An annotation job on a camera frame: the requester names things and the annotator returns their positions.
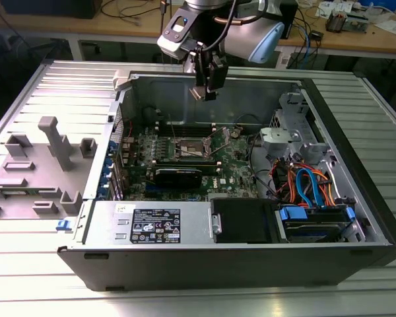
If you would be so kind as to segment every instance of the wooden tabletop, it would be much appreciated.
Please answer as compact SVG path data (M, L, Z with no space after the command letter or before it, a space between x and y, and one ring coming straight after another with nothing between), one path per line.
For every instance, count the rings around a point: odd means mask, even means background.
M116 2L119 7L138 5L144 3L143 0L118 0L108 5L105 10L111 15L117 15ZM149 9L157 8L159 1L152 0L140 8L129 9L126 14L136 14ZM64 18L64 17L41 17L30 15L8 15L4 12L2 6L0 10L3 16L17 30L31 30L38 32L65 32L65 33L87 33L99 35L118 35L118 36L143 36L158 37L160 33L160 11L154 10L141 15L141 26L135 26L119 18L112 18L98 13L91 20ZM321 42L322 48L336 50L356 50L365 52L384 52L396 53L396 35L384 31L374 25L368 27L367 33L342 32L332 33L325 30L324 18L315 17L316 8L302 9L305 19L312 24L313 30L324 33ZM0 19L0 28L6 27ZM289 39L280 40L279 45L284 46L301 46L303 40L299 35L297 28L292 28Z
M365 52L383 52L396 53L396 35L370 24L366 33L358 32L341 32L332 33L325 30L327 19L315 17L317 9L302 9L305 20L312 24L312 30L324 33L321 41L322 48L336 50L354 50ZM296 17L302 18L300 13L296 13ZM297 28L292 28L290 36L287 40L281 40L279 45L285 46L301 46L304 43L299 35Z
M134 5L141 5L143 0L118 0L117 4L120 8ZM125 14L134 15L157 8L160 1L151 0L147 4L139 8L132 8L124 11ZM116 1L112 2L104 8L105 12L111 15L118 15ZM87 33L100 35L118 35L118 36L145 36L157 38L160 34L160 10L154 10L141 15L140 26L135 26L125 22L120 18L112 18L98 12L93 19L66 18L66 17L45 17L34 15L8 15L4 8L0 5L0 12L6 20L16 30L30 30L38 32L64 32L64 33ZM0 18L0 27L6 27Z

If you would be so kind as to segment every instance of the warning label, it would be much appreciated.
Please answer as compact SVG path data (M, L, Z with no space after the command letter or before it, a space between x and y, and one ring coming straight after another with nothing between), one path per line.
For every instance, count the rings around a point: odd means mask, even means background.
M134 209L132 243L180 243L180 209Z

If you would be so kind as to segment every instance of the blue cable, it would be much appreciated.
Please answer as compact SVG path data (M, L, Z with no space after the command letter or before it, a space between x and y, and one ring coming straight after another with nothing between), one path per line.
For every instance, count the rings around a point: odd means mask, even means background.
M299 66L299 69L302 69L303 66L306 64L306 62L308 61L308 56L310 54L310 37L308 36L308 33L305 31L303 27L301 27L300 25L298 25L297 27L305 34L305 38L306 38L306 52L305 52L304 62L301 64L301 66Z
M307 172L308 175L310 176L311 183L312 183L312 192L314 193L315 203L318 206L324 206L323 198L321 197L321 195L318 192L317 177L308 168L301 168L298 171L298 173L296 174L296 189L298 190L299 196L301 196L302 199L308 204L309 208L312 207L311 200L308 197L306 197L304 192L302 191L301 176L302 176L302 173L304 173L304 172Z

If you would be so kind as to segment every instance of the slotted metal platform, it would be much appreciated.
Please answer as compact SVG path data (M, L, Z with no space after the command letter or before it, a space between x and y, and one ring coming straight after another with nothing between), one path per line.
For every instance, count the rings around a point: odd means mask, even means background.
M36 128L46 114L57 116L70 142L100 140L116 95L113 77L120 69L181 71L132 63L42 65L0 122L0 164L12 132L46 142ZM244 70L313 79L396 216L396 113L368 81L352 73ZM231 68L230 74L238 69ZM71 238L57 234L55 226L55 220L0 220L0 316L396 316L396 261L362 270L337 287L95 293L55 254Z

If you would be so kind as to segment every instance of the power connector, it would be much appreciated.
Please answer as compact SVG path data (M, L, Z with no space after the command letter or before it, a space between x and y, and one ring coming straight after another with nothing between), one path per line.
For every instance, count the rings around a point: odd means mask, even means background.
M320 42L323 39L324 33L318 31L311 31L309 35L310 35L310 40Z

